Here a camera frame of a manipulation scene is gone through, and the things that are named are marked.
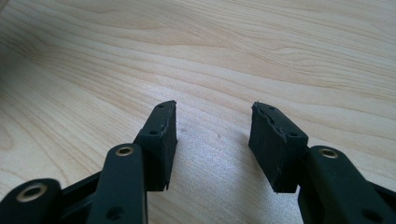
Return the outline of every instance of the black plastic part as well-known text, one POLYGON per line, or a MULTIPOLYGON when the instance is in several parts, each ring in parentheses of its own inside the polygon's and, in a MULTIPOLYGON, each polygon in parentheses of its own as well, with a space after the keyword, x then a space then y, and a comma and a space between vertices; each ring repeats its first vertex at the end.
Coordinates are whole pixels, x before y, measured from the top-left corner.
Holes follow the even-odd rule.
POLYGON ((82 224, 87 221, 100 174, 91 175, 62 190, 64 210, 60 224, 82 224))
POLYGON ((108 151, 87 223, 147 223, 143 169, 139 145, 123 144, 108 151))
POLYGON ((382 200, 392 209, 393 213, 396 214, 396 192, 381 187, 375 183, 371 183, 375 191, 381 196, 382 200))
POLYGON ((305 169, 309 182, 302 179, 299 195, 304 223, 395 223, 395 214, 342 152, 312 147, 305 169))
POLYGON ((308 136, 271 105, 256 102, 252 110, 250 149, 275 192, 295 192, 308 136))
POLYGON ((19 185, 0 203, 2 224, 56 223, 62 204, 59 182, 36 179, 19 185))
POLYGON ((176 102, 156 105, 134 140, 143 148, 147 191, 169 188, 177 145, 176 102))

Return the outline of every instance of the light wood surface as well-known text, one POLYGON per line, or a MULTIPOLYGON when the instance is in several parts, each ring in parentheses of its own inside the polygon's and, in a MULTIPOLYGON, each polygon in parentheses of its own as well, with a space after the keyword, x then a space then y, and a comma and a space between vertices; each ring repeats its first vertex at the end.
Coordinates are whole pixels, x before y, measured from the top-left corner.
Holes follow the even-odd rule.
POLYGON ((301 223, 248 148, 251 105, 396 190, 395 1, 11 0, 0 12, 0 199, 63 188, 177 101, 170 189, 150 223, 301 223))

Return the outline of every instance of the rectangular plastic end piece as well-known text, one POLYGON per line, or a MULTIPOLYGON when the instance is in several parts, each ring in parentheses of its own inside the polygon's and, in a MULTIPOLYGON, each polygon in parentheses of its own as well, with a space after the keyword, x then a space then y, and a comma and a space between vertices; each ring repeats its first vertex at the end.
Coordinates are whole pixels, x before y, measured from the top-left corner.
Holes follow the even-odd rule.
POLYGON ((134 143, 143 149, 147 191, 168 189, 177 145, 176 102, 156 105, 134 143))
POLYGON ((293 193, 308 136, 277 108, 255 102, 248 145, 275 192, 293 193))

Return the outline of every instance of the small hole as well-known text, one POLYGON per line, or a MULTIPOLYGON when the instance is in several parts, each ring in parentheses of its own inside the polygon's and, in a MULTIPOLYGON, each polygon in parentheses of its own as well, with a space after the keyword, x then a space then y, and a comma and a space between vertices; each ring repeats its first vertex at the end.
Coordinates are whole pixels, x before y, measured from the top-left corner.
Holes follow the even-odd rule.
POLYGON ((124 215, 125 211, 122 207, 112 207, 108 209, 106 217, 110 220, 118 220, 124 215))
POLYGON ((30 196, 33 196, 33 195, 37 194, 38 192, 40 192, 40 188, 36 187, 36 188, 33 188, 33 189, 26 190, 23 195, 25 197, 30 197, 30 196))
POLYGON ((382 222, 382 217, 375 211, 372 210, 367 210, 367 209, 363 209, 361 211, 361 213, 363 214, 363 216, 373 222, 376 223, 381 223, 382 222))
POLYGON ((321 149, 319 152, 322 154, 322 156, 330 159, 336 159, 338 157, 338 154, 336 152, 326 148, 321 149))
POLYGON ((128 156, 134 153, 134 149, 132 147, 122 147, 116 151, 117 156, 128 156))

